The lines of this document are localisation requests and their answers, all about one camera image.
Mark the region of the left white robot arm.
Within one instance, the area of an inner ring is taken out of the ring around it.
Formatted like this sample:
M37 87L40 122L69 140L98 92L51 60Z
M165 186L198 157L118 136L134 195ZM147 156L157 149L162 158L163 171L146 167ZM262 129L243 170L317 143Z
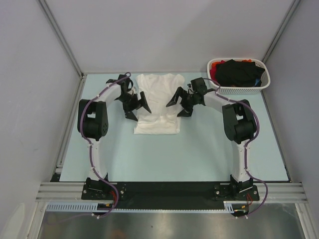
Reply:
M110 190L117 189L108 181L108 172L100 157L101 139L109 129L107 106L120 101L126 119L138 121L134 111L140 108L151 113L144 92L136 93L131 73L120 74L117 79L109 79L104 89L93 99L81 99L78 105L77 129L87 141L89 149L90 171L88 183L93 184L93 194L99 199L109 196Z

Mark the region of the white daisy print t-shirt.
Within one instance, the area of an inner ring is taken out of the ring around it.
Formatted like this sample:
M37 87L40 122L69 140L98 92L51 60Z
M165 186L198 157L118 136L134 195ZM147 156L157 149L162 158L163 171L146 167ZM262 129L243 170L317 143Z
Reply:
M180 132L180 105L166 107L185 79L177 74L140 74L136 77L139 92L144 92L151 113L144 108L137 110L138 122L134 134L178 134Z

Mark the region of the red garment in basket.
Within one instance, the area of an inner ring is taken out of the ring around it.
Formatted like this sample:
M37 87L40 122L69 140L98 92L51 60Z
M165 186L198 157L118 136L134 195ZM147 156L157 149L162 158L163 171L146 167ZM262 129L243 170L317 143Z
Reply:
M255 67L252 61L222 60L212 63L210 76L222 86L251 87L259 78Z

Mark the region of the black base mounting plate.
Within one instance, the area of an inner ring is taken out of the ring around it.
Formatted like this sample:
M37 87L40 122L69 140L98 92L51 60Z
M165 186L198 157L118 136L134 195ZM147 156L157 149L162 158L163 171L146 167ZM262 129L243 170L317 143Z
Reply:
M257 202L257 186L245 191L221 182L117 182L113 186L87 179L83 200L116 199L116 209L128 210L217 210L225 201Z

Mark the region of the black t-shirt in basket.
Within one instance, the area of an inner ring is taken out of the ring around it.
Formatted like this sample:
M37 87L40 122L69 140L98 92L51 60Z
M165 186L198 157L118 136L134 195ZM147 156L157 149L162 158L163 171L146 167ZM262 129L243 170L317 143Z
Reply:
M216 65L214 79L223 87L258 87L264 72L255 62L231 59Z

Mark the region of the aluminium frame rail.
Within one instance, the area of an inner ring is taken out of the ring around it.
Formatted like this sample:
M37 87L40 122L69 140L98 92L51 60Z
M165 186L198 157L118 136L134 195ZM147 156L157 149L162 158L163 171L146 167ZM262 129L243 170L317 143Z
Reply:
M266 203L307 203L302 183L267 183L268 196ZM83 182L43 182L35 200L37 202L81 200Z

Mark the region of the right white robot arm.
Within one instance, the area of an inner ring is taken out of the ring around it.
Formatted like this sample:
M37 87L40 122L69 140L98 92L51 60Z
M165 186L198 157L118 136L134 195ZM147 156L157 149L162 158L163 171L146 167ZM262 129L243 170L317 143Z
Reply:
M208 88L209 78L191 80L189 91L178 87L166 107L180 104L178 117L190 117L195 105L213 108L222 114L225 135L232 143L233 170L225 196L243 199L253 189L253 176L249 172L249 144L259 134L260 124L247 100L236 101L219 94L219 88Z

